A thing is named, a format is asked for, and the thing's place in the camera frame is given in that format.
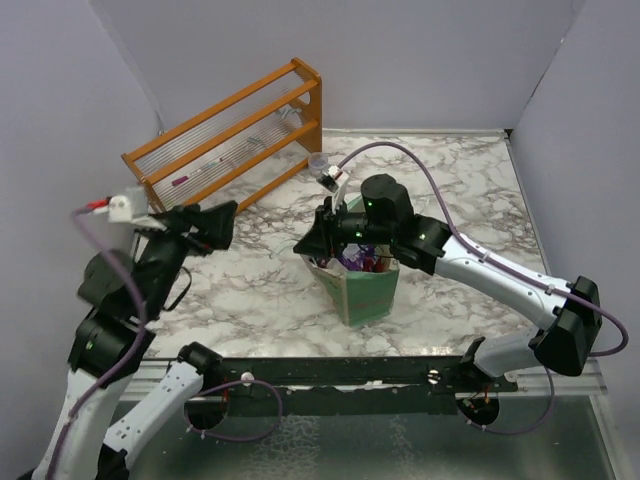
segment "table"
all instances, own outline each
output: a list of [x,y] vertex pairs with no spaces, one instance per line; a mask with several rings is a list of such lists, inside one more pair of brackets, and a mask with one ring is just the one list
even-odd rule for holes
[[[324,150],[337,163],[373,136],[327,136]],[[441,187],[460,230],[487,248],[542,271],[540,251],[504,135],[393,137],[414,151]],[[213,199],[245,198],[299,162],[287,149],[252,169]],[[426,178],[401,152],[383,147],[356,159],[350,196],[376,173],[404,184],[414,209],[442,219]],[[401,268],[392,313],[375,324],[351,329],[333,312],[291,248],[313,221],[326,192],[303,171],[238,215],[228,252],[190,258],[193,285],[173,312],[151,328],[157,338],[148,355],[175,357],[198,341],[225,356],[448,355],[464,353],[478,336],[525,328],[515,312],[465,285]],[[176,282],[175,292],[186,278]]]

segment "purple cable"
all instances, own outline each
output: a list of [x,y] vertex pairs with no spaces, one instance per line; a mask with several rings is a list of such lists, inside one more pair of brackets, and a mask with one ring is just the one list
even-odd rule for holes
[[502,430],[494,430],[493,428],[478,425],[477,423],[474,423],[469,419],[466,419],[466,423],[468,425],[471,425],[474,428],[477,428],[478,430],[482,430],[483,432],[492,433],[494,435],[504,435],[507,437],[511,437],[514,435],[524,435],[525,433],[533,432],[536,428],[538,428],[540,425],[542,425],[544,422],[547,421],[547,419],[551,415],[551,412],[553,412],[553,406],[556,403],[556,386],[553,384],[553,378],[551,376],[551,372],[549,371],[548,368],[545,368],[544,371],[547,374],[547,378],[549,379],[549,390],[550,390],[549,405],[547,406],[547,409],[544,411],[544,413],[540,416],[540,418],[535,422],[533,422],[531,425],[525,428],[521,428],[519,430],[512,430],[512,431],[505,432]]
[[82,406],[89,400],[91,395],[93,395],[98,389],[100,389],[106,382],[109,381],[118,371],[127,363],[131,358],[136,354],[140,346],[142,345],[142,341],[145,335],[145,325],[147,324],[147,312],[144,308],[144,300],[142,298],[142,294],[138,287],[136,286],[131,274],[127,271],[127,269],[120,263],[120,261],[109,251],[109,247],[104,245],[84,224],[84,222],[80,219],[80,216],[91,213],[93,211],[92,208],[83,207],[71,214],[71,220],[74,225],[78,228],[80,233],[86,238],[86,240],[97,250],[99,250],[100,255],[105,259],[105,261],[109,264],[111,268],[116,272],[118,277],[124,283],[125,288],[131,295],[131,300],[133,301],[133,305],[136,308],[138,313],[138,333],[131,344],[131,347],[127,351],[127,353],[107,372],[104,373],[96,383],[94,383],[79,399],[78,401],[71,407],[69,410],[69,417],[67,422],[63,425],[60,430],[60,435],[58,436],[58,440],[56,441],[56,445],[51,453],[51,461],[49,463],[49,468],[47,469],[47,473],[45,475],[46,480],[55,480],[54,474],[56,472],[56,468],[60,461],[60,455],[62,454],[62,449],[64,447],[64,442],[71,430],[71,426],[73,422],[76,420],[76,416],[78,412],[82,408]]
[[[349,155],[347,155],[345,157],[345,159],[342,160],[338,164],[338,167],[342,168],[347,162],[349,162],[353,157],[355,157],[359,153],[364,152],[365,150],[369,150],[370,148],[374,148],[374,147],[392,147],[392,148],[397,148],[401,152],[403,152],[406,155],[408,155],[409,158],[411,158],[411,160],[416,162],[418,167],[420,167],[420,169],[427,176],[427,180],[429,180],[429,183],[431,184],[431,188],[433,189],[433,193],[435,194],[436,199],[438,200],[438,203],[440,204],[440,208],[442,209],[442,213],[444,214],[444,217],[445,217],[445,219],[447,221],[447,224],[449,225],[449,229],[451,230],[451,233],[453,234],[453,236],[456,237],[456,239],[467,250],[469,250],[471,253],[473,253],[474,255],[476,255],[479,258],[483,258],[483,254],[479,250],[476,250],[476,248],[473,245],[471,245],[469,242],[467,242],[462,237],[462,235],[460,235],[460,232],[458,232],[458,229],[456,228],[455,224],[453,223],[453,219],[451,218],[451,214],[449,213],[449,209],[447,208],[447,204],[445,203],[444,198],[442,198],[442,194],[440,193],[440,189],[436,185],[435,180],[433,179],[433,177],[429,173],[429,170],[427,170],[427,167],[424,165],[424,163],[422,163],[422,161],[413,152],[411,152],[409,149],[403,147],[402,145],[398,145],[397,143],[384,141],[384,140],[383,141],[369,143],[367,145],[364,145],[363,147],[358,148],[357,150],[354,150]],[[521,280],[521,281],[523,281],[525,283],[528,283],[529,285],[532,285],[532,286],[534,286],[536,288],[540,288],[542,290],[547,290],[547,288],[548,288],[548,285],[545,285],[544,283],[542,283],[542,282],[540,282],[538,280],[535,280],[533,278],[529,278],[526,275],[518,272],[517,270],[514,270],[511,267],[509,267],[507,265],[503,265],[502,263],[500,263],[497,260],[491,258],[490,256],[487,257],[485,259],[485,261],[487,263],[490,263],[494,267],[502,270],[503,272],[511,275],[512,277],[515,277],[518,280]],[[620,334],[622,335],[622,340],[620,341],[620,343],[616,347],[611,348],[609,350],[603,350],[601,352],[591,352],[589,354],[590,357],[606,357],[606,356],[609,356],[609,355],[614,355],[616,353],[619,353],[619,352],[621,352],[622,350],[625,349],[625,347],[629,343],[629,333],[627,332],[627,329],[624,327],[624,325],[622,324],[622,322],[620,320],[618,320],[616,317],[614,317],[609,312],[603,310],[598,305],[595,305],[595,304],[593,304],[593,303],[591,303],[591,302],[589,302],[587,300],[584,300],[583,298],[580,298],[577,295],[565,292],[563,290],[559,290],[557,288],[552,288],[550,291],[551,291],[551,293],[555,293],[556,295],[560,295],[561,297],[564,297],[564,298],[567,298],[569,300],[572,300],[572,301],[574,301],[576,303],[579,303],[580,305],[582,305],[584,307],[587,307],[587,308],[593,310],[596,313],[599,313],[600,315],[602,315],[603,317],[605,317],[609,321],[611,321],[611,323],[613,323],[615,325],[615,327],[620,331]]]
[[201,396],[201,395],[209,395],[211,393],[215,393],[215,392],[219,392],[220,390],[226,390],[227,388],[231,388],[231,387],[237,387],[238,385],[243,385],[245,383],[253,383],[256,385],[262,385],[263,387],[271,390],[273,392],[273,394],[276,397],[276,401],[278,402],[278,418],[276,419],[275,422],[273,422],[273,425],[271,425],[267,430],[265,430],[262,433],[258,433],[256,435],[251,435],[248,437],[230,437],[228,435],[222,435],[219,433],[213,433],[213,432],[209,432],[207,430],[199,430],[196,427],[194,427],[191,422],[189,421],[189,417],[187,417],[187,414],[185,412],[184,414],[184,419],[187,422],[187,425],[189,425],[189,429],[193,430],[194,432],[199,433],[200,435],[206,435],[207,437],[211,437],[211,438],[216,438],[218,440],[223,440],[225,442],[254,442],[256,440],[262,440],[263,438],[268,437],[269,435],[271,435],[274,430],[278,427],[278,425],[280,425],[280,422],[282,421],[282,413],[283,413],[283,405],[282,405],[282,397],[280,396],[280,394],[278,393],[278,390],[276,389],[276,387],[274,387],[273,385],[271,385],[270,383],[267,383],[263,380],[236,380],[234,382],[229,382],[229,383],[223,383],[222,385],[218,385],[217,387],[214,388],[210,388],[209,390],[205,390],[203,392],[200,392],[197,394],[197,396]]

